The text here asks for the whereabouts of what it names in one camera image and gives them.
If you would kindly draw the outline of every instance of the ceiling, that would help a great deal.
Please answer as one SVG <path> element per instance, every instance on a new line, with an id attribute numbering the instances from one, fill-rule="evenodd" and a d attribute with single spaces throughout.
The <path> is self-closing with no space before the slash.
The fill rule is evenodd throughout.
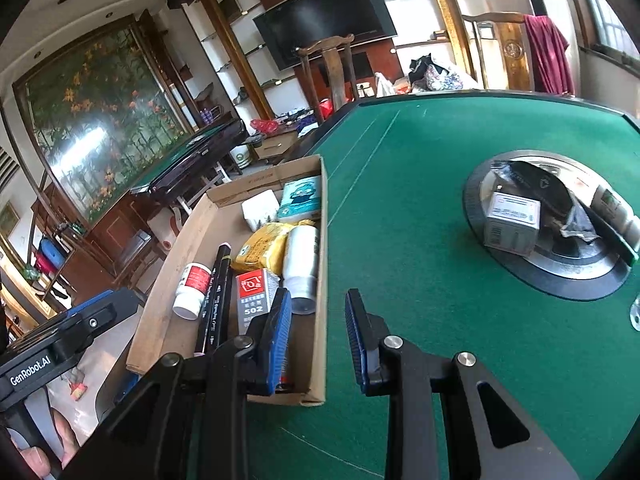
<path id="1" fill-rule="evenodd" d="M 13 81 L 82 34 L 145 8 L 155 12 L 162 4 L 164 0 L 30 0 L 0 45 L 0 96 L 7 97 Z"/>

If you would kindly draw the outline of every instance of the yellow package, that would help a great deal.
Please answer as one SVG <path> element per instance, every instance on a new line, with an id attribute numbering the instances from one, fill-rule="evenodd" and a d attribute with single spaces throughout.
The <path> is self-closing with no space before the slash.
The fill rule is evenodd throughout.
<path id="1" fill-rule="evenodd" d="M 278 276 L 282 275 L 282 262 L 287 248 L 287 236 L 295 226 L 314 225 L 311 220 L 301 220 L 283 224 L 268 222 L 258 229 L 240 249 L 231 263 L 233 270 L 248 272 L 256 269 L 269 269 Z"/>

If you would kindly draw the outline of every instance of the green felt tabletop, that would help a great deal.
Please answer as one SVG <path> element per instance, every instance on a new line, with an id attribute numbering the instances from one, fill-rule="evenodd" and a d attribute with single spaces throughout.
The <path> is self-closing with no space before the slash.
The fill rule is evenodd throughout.
<path id="1" fill-rule="evenodd" d="M 640 136 L 594 108 L 487 96 L 376 104 L 356 108 L 318 146 L 329 178 L 327 401 L 249 407 L 253 479 L 383 476 L 388 399 L 362 396 L 354 381 L 350 287 L 423 350 L 473 352 L 581 478 L 602 471 L 640 413 L 640 333 L 628 318 L 639 273 L 608 298 L 561 300 L 478 244 L 463 184 L 489 157 L 525 149 L 578 160 L 640 210 Z"/>
<path id="2" fill-rule="evenodd" d="M 148 187 L 151 182 L 157 178 L 159 175 L 163 174 L 166 170 L 177 164 L 181 159 L 187 155 L 194 145 L 202 142 L 204 139 L 207 139 L 220 130 L 222 130 L 226 124 L 222 124 L 221 126 L 216 126 L 211 128 L 210 130 L 206 130 L 204 132 L 198 132 L 195 136 L 186 140 L 185 142 L 179 144 L 174 149 L 172 149 L 169 153 L 167 153 L 162 160 L 160 160 L 157 164 L 153 165 L 151 168 L 145 171 L 145 173 L 140 176 L 140 178 L 136 181 L 136 183 L 131 186 L 133 188 L 140 187 Z"/>

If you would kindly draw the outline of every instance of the flat screen tv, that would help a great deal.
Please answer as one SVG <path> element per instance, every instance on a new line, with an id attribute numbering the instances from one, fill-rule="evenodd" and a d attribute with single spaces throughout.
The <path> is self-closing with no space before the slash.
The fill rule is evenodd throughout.
<path id="1" fill-rule="evenodd" d="M 300 63 L 297 47 L 331 36 L 355 36 L 354 44 L 396 35 L 384 0 L 285 0 L 254 18 L 278 68 Z"/>

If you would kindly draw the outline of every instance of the red towel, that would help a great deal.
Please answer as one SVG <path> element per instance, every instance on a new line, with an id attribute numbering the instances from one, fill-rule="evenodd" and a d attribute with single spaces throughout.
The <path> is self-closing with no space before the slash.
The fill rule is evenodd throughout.
<path id="1" fill-rule="evenodd" d="M 575 94 L 569 62 L 564 51 L 569 46 L 562 32 L 548 16 L 525 16 L 525 27 L 533 56 L 538 92 Z"/>

